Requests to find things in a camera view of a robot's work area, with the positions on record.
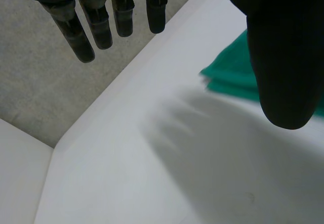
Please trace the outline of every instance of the white surface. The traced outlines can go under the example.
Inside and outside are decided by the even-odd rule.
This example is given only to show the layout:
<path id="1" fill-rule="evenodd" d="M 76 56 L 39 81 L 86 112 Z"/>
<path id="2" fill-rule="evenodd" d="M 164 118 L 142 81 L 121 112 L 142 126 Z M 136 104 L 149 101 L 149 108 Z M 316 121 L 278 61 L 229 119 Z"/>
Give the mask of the white surface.
<path id="1" fill-rule="evenodd" d="M 53 148 L 0 119 L 0 223 L 33 224 Z"/>
<path id="2" fill-rule="evenodd" d="M 58 143 L 35 224 L 321 223 L 322 131 L 198 76 L 245 27 L 228 0 L 190 0 Z"/>

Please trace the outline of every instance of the green cloth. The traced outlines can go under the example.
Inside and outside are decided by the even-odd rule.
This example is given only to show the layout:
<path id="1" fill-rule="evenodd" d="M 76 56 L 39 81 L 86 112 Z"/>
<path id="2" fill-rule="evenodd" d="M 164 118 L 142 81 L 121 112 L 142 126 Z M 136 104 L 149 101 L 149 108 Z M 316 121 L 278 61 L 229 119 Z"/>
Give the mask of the green cloth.
<path id="1" fill-rule="evenodd" d="M 222 94 L 259 101 L 257 81 L 250 64 L 247 31 L 226 47 L 201 74 L 210 78 L 207 88 Z M 324 97 L 315 114 L 324 116 Z"/>

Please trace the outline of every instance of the gray concrete floor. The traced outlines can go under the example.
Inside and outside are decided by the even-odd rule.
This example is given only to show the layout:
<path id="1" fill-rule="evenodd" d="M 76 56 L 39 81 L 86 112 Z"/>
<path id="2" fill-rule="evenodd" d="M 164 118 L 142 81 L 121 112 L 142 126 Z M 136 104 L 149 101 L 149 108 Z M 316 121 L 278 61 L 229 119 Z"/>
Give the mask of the gray concrete floor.
<path id="1" fill-rule="evenodd" d="M 188 0 L 169 0 L 167 20 Z M 96 59 L 81 63 L 38 2 L 2 0 L 0 6 L 0 118 L 54 147 L 63 134 L 153 38 L 145 0 L 134 0 L 134 33 L 117 35 L 110 0 L 112 48 L 101 51 L 76 12 Z"/>

